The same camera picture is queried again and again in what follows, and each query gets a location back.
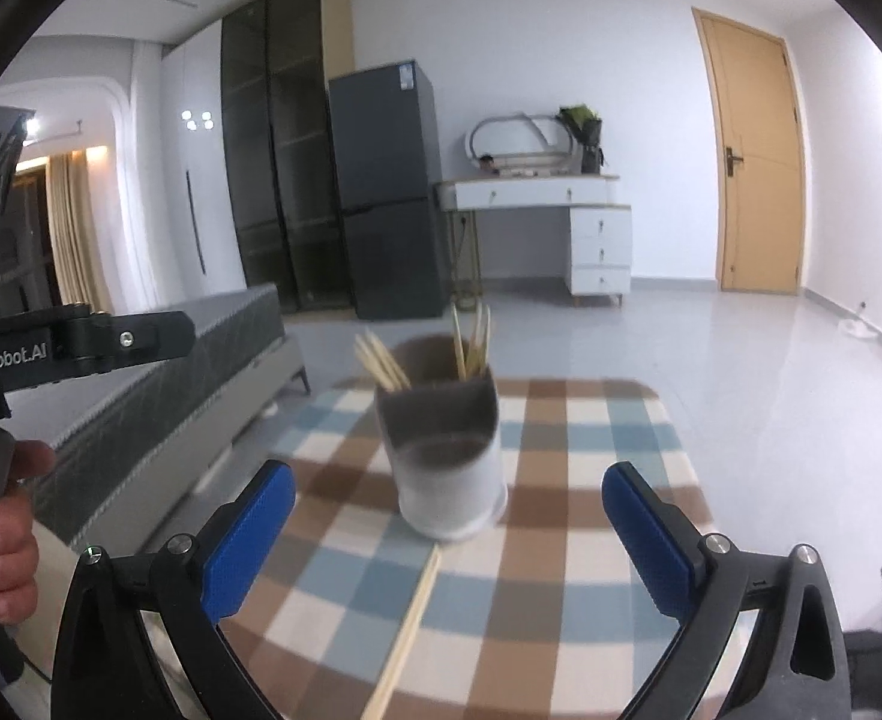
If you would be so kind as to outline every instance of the gray mattress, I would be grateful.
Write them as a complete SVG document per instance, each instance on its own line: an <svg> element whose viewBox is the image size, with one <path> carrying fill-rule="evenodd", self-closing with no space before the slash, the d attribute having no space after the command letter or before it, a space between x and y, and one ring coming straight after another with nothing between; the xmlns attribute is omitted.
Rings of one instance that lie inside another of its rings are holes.
<svg viewBox="0 0 882 720"><path fill-rule="evenodd" d="M1 426L17 439L43 440L57 451L54 471L34 485L35 517L65 543L140 459L284 336L273 285L174 309L195 323L198 341L188 357L8 396L13 416Z"/></svg>

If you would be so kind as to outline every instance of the blue gripper pad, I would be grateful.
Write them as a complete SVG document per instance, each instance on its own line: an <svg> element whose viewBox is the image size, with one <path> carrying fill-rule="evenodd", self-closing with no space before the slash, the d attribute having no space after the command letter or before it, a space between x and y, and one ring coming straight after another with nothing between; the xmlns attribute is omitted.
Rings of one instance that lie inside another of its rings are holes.
<svg viewBox="0 0 882 720"><path fill-rule="evenodd" d="M658 611L686 620L694 609L694 567L624 466L618 463L605 471L601 482L604 512ZM647 491L655 495L650 488Z"/></svg>
<svg viewBox="0 0 882 720"><path fill-rule="evenodd" d="M238 499L221 507L199 533L204 548L211 549L202 569L201 607L213 625L241 609L294 508L294 493L290 467L269 461ZM209 526L221 530L217 517L222 514L233 515L233 521L229 520L217 543L204 543Z"/></svg>

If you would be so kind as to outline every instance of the hand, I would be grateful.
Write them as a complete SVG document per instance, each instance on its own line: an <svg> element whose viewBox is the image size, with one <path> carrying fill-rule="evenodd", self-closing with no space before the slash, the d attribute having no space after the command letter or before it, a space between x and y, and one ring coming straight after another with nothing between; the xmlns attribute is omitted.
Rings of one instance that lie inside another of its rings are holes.
<svg viewBox="0 0 882 720"><path fill-rule="evenodd" d="M17 442L10 483L0 500L0 623L25 622L38 608L38 543L31 526L34 514L17 480L43 476L54 468L54 451L41 442Z"/></svg>

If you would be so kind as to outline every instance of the checkered tablecloth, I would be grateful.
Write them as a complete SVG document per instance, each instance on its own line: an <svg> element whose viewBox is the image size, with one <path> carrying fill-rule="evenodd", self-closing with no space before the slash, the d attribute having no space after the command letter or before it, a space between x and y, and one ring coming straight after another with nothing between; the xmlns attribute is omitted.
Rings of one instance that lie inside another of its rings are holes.
<svg viewBox="0 0 882 720"><path fill-rule="evenodd" d="M389 720L614 720L673 637L601 507L628 460L702 531L691 463L635 382L500 380L510 498L496 527L442 548ZM291 720L358 718L382 678L433 543L397 513L373 393L320 396L276 447L299 498L241 613L223 624ZM742 654L735 637L701 718Z"/></svg>

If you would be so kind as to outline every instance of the dark gray refrigerator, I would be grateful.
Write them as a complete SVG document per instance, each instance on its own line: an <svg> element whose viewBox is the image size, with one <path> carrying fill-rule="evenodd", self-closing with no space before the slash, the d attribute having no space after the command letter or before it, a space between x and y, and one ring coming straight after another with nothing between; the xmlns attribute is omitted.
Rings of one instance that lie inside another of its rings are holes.
<svg viewBox="0 0 882 720"><path fill-rule="evenodd" d="M334 79L332 141L360 319L440 317L449 298L434 93L416 62Z"/></svg>

